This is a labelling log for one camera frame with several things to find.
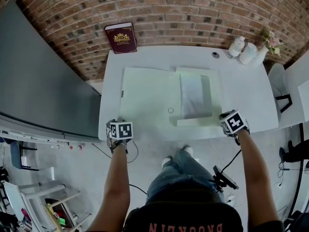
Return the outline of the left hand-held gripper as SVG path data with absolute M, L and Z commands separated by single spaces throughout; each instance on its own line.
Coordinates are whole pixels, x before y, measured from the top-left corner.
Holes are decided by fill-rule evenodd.
M 126 149 L 127 143 L 133 139 L 133 123 L 125 120 L 118 122 L 112 119 L 106 124 L 106 136 L 107 146 L 111 153 L 113 153 L 119 145 L 124 145 Z

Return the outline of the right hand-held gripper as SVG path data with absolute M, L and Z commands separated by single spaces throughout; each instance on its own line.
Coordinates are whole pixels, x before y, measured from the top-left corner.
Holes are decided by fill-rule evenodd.
M 227 137 L 234 138 L 237 145 L 240 145 L 237 132 L 246 130 L 250 134 L 247 120 L 240 114 L 239 110 L 231 110 L 219 116 L 220 124 Z

